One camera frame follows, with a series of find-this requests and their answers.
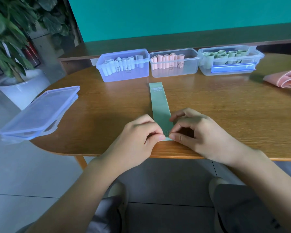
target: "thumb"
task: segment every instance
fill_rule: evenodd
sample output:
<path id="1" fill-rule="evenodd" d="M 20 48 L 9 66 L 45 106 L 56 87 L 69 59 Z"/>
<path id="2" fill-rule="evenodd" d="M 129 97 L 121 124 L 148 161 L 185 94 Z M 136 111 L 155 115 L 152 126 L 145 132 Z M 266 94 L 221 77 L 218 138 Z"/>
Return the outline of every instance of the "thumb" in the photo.
<path id="1" fill-rule="evenodd" d="M 166 139 L 166 137 L 163 134 L 154 134 L 153 136 L 149 137 L 146 140 L 146 146 L 153 149 L 153 147 L 155 146 L 156 143 L 158 143 L 159 141 L 163 141 L 165 139 Z"/>
<path id="2" fill-rule="evenodd" d="M 169 134 L 171 140 L 177 141 L 178 143 L 189 147 L 196 152 L 196 139 L 183 135 L 181 133 L 173 132 Z"/>

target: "left hand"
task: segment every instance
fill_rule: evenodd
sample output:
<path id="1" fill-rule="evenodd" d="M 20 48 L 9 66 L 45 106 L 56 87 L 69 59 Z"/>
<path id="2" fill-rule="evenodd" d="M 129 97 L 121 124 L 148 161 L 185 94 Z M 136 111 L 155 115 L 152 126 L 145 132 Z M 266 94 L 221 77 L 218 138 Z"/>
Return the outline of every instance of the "left hand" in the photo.
<path id="1" fill-rule="evenodd" d="M 123 173 L 150 157 L 154 145 L 165 140 L 160 126 L 147 114 L 125 125 L 102 158 Z"/>

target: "green paper strip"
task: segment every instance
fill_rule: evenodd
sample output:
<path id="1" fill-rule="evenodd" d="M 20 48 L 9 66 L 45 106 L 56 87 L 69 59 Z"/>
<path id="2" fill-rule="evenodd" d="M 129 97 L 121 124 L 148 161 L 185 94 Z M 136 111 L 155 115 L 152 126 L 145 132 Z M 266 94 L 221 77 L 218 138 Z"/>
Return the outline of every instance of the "green paper strip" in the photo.
<path id="1" fill-rule="evenodd" d="M 168 135 L 173 128 L 173 123 L 169 121 L 171 116 L 165 91 L 162 83 L 149 83 L 153 119 L 162 128 L 166 139 L 164 141 L 172 141 Z"/>

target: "plastic container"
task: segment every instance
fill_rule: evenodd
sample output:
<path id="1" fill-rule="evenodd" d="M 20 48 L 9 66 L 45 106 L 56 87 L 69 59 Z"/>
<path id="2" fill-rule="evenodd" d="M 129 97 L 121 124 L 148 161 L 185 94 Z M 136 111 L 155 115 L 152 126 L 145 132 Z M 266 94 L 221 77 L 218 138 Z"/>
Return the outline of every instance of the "plastic container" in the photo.
<path id="1" fill-rule="evenodd" d="M 244 56 L 211 59 L 204 55 L 220 50 L 226 51 L 226 54 L 229 51 L 237 51 L 237 54 L 240 54 L 238 51 L 242 51 Z M 256 46 L 247 45 L 202 48 L 198 50 L 198 55 L 201 57 L 199 68 L 206 76 L 252 73 L 264 57 L 263 53 L 256 50 Z"/>
<path id="2" fill-rule="evenodd" d="M 161 77 L 169 77 L 169 76 L 177 76 L 177 75 L 185 75 L 185 74 L 195 74 L 198 70 L 198 63 L 201 57 L 198 56 L 198 53 L 193 48 L 185 48 L 185 49 L 178 49 L 178 50 L 165 50 L 165 51 L 158 51 L 150 53 L 150 59 L 156 55 L 170 55 L 171 53 L 175 53 L 176 55 L 184 55 L 184 59 L 178 60 L 169 60 L 165 61 L 164 63 L 168 64 L 168 68 L 159 67 L 157 69 L 153 69 L 151 67 L 152 76 L 155 78 Z M 151 62 L 151 66 L 154 64 L 160 64 L 161 62 Z"/>
<path id="3" fill-rule="evenodd" d="M 118 65 L 117 62 L 115 62 L 115 64 L 112 63 L 111 65 L 111 72 L 113 65 L 115 65 L 115 72 L 105 76 L 105 73 L 110 69 L 110 64 L 106 65 L 104 63 L 107 60 L 116 60 L 118 57 L 122 59 L 126 58 L 122 62 L 123 71 L 121 71 L 120 64 Z M 147 49 L 126 50 L 102 54 L 97 61 L 96 68 L 99 70 L 104 82 L 114 82 L 147 77 L 149 75 L 149 61 L 150 57 Z"/>
<path id="4" fill-rule="evenodd" d="M 45 91 L 8 122 L 0 135 L 4 141 L 19 143 L 54 132 L 67 109 L 78 98 L 80 86 Z"/>

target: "right hand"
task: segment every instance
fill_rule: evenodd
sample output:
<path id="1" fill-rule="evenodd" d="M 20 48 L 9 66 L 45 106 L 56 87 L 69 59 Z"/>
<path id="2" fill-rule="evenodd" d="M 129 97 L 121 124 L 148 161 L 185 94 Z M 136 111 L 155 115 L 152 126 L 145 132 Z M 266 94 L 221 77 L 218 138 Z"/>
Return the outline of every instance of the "right hand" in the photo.
<path id="1" fill-rule="evenodd" d="M 173 122 L 176 119 L 178 121 L 171 129 L 169 138 L 191 148 L 207 159 L 234 166 L 245 155 L 255 152 L 229 135 L 210 117 L 191 108 L 173 113 L 169 120 Z M 181 128 L 192 129 L 194 138 L 178 133 Z"/>

